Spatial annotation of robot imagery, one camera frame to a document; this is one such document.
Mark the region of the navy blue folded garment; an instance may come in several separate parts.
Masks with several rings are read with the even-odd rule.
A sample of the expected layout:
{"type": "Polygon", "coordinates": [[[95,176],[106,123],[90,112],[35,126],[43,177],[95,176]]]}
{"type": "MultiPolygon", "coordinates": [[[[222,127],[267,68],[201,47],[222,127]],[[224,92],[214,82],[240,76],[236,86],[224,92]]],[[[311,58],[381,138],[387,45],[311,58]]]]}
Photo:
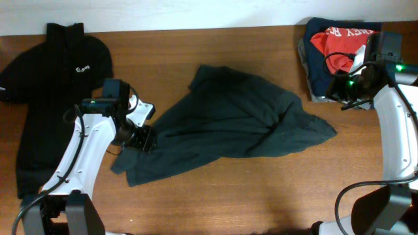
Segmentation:
{"type": "Polygon", "coordinates": [[[382,22],[336,21],[314,17],[306,23],[306,32],[303,37],[303,43],[308,65],[308,79],[310,81],[312,93],[316,97],[324,97],[326,95],[332,78],[323,70],[322,62],[324,55],[310,42],[310,39],[316,33],[324,32],[329,27],[380,31],[382,22]]]}

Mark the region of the red printed t-shirt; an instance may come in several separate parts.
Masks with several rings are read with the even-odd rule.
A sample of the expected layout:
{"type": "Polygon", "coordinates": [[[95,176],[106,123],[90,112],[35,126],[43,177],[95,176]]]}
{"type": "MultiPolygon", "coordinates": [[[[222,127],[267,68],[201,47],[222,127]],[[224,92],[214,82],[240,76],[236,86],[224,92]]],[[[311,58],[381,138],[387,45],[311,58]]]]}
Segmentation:
{"type": "MultiPolygon", "coordinates": [[[[378,33],[371,29],[329,27],[324,32],[316,33],[310,42],[324,55],[334,52],[355,54],[366,44],[370,35],[378,33]]],[[[328,70],[335,74],[337,71],[349,72],[353,66],[353,59],[344,55],[332,55],[326,61],[328,70]]]]}

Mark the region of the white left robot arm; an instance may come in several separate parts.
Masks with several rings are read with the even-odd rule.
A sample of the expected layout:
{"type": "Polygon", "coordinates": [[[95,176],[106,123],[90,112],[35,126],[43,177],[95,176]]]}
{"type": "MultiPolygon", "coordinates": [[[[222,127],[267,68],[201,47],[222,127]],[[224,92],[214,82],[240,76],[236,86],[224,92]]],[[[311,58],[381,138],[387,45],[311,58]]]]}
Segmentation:
{"type": "Polygon", "coordinates": [[[122,153],[147,152],[153,144],[146,121],[155,106],[142,102],[123,80],[107,79],[103,93],[75,105],[74,131],[52,177],[32,200],[24,200],[12,226],[25,234],[106,235],[92,202],[95,180],[110,145],[122,153]]]}

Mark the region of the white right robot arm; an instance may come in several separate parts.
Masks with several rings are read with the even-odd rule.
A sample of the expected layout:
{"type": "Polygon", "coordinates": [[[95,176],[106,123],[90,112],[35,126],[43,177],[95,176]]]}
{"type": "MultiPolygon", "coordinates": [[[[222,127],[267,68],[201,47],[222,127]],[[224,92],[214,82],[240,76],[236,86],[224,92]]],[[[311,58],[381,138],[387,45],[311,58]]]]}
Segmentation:
{"type": "Polygon", "coordinates": [[[401,47],[398,33],[370,35],[350,72],[333,76],[327,97],[342,110],[369,103],[378,114],[383,178],[344,188],[319,234],[417,233],[417,65],[403,62],[401,47]]]}

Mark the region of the dark green t-shirt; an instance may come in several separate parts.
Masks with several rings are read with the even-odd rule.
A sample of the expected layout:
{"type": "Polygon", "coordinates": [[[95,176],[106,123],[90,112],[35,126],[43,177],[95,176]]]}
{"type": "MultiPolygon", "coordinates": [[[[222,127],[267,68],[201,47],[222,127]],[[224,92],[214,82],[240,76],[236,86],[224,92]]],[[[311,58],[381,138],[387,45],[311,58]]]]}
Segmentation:
{"type": "Polygon", "coordinates": [[[301,99],[264,78],[228,67],[199,67],[189,93],[152,125],[148,152],[124,149],[111,169],[131,187],[221,157],[281,157],[322,144],[336,130],[301,99]]]}

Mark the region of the black zip-neck sweater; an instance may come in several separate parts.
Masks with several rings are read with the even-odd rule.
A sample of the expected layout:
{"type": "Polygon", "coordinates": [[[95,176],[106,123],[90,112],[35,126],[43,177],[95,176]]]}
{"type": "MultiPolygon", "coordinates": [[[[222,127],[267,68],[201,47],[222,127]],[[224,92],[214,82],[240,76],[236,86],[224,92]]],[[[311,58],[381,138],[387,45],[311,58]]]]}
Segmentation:
{"type": "Polygon", "coordinates": [[[61,161],[74,129],[64,113],[113,76],[108,47],[82,23],[48,23],[46,40],[1,72],[1,101],[28,105],[16,160],[19,199],[37,194],[61,161]]]}

